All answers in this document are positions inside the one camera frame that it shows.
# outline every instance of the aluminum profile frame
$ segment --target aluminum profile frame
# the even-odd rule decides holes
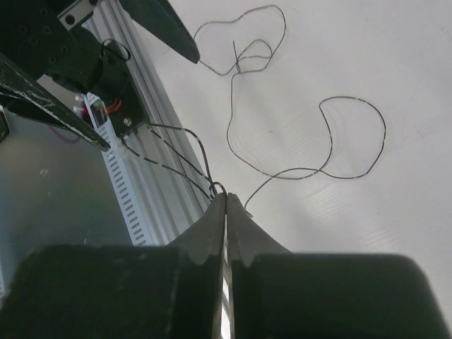
[[[177,115],[171,106],[163,84],[161,83],[147,52],[142,50],[141,39],[135,25],[119,2],[104,1],[94,11],[93,17],[85,23],[99,41],[109,37],[122,43],[132,54],[128,62],[133,81],[138,88],[139,95],[146,107],[148,116],[152,122],[171,126],[181,126]],[[187,180],[177,174],[149,164],[136,157],[125,149],[120,140],[114,136],[112,125],[108,122],[98,129],[99,133],[108,137],[112,150],[104,153],[104,160],[109,171],[110,179],[123,212],[132,242],[135,245],[164,245],[193,224],[208,206],[208,199],[190,186]],[[189,161],[198,168],[198,159],[195,156],[191,144],[183,132],[156,129],[158,133],[178,149]],[[159,139],[153,136],[146,126],[142,126],[135,134],[127,138],[128,145],[142,156],[165,163],[191,177],[197,184],[208,190],[208,183],[199,176],[190,166],[180,159]],[[130,221],[127,216],[127,208],[121,198],[126,192],[120,193],[117,185],[118,177],[114,168],[109,167],[109,160],[115,156],[121,163],[121,177],[127,186],[131,198],[129,204],[133,204],[138,219]],[[133,228],[136,221],[140,220],[139,239],[135,239],[137,227]]]

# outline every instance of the white tabletop surface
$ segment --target white tabletop surface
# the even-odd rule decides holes
[[[170,2],[191,34],[206,21],[233,19],[264,4],[284,11],[286,38],[269,68],[240,76],[234,84],[231,144],[254,165],[270,172],[319,166],[328,152],[328,132],[317,107],[324,98],[357,96],[381,110],[388,125],[386,149],[368,176],[273,180],[253,198],[249,211],[292,251],[413,258],[452,323],[452,3]],[[256,38],[275,46],[282,27],[278,12],[269,10],[234,27],[209,28],[197,43],[201,57],[224,70],[234,63],[232,40],[239,51]],[[146,31],[140,33],[182,124],[203,141],[214,179],[245,201],[265,177],[227,148],[230,77],[191,64]],[[332,101],[324,108],[335,142],[326,169],[363,172],[378,153],[378,117],[358,102]]]

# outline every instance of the purple cable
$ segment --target purple cable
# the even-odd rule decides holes
[[[51,131],[59,140],[63,141],[64,143],[67,143],[68,145],[75,145],[77,142],[80,141],[80,136],[76,136],[75,139],[70,139],[62,134],[60,134],[56,129],[54,129],[52,126],[47,125],[47,128],[49,131]]]

